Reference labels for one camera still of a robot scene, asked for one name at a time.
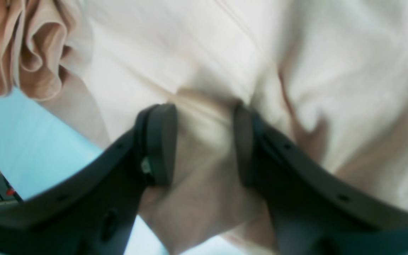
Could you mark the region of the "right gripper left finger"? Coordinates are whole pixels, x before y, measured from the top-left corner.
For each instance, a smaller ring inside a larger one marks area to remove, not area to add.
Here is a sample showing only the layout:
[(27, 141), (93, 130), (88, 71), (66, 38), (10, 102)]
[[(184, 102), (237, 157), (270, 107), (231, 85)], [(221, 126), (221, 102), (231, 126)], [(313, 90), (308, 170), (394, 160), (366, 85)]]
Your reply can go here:
[(141, 197), (172, 183), (177, 110), (157, 104), (96, 160), (66, 181), (0, 210), (0, 253), (122, 255)]

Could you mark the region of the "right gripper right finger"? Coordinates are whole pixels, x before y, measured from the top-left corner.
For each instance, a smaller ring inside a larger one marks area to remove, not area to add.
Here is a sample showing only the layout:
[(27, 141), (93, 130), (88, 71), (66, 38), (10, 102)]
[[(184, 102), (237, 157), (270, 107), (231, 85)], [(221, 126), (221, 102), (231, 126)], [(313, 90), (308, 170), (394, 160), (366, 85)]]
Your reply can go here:
[(237, 105), (241, 183), (265, 200), (282, 255), (408, 255), (408, 212), (345, 184)]

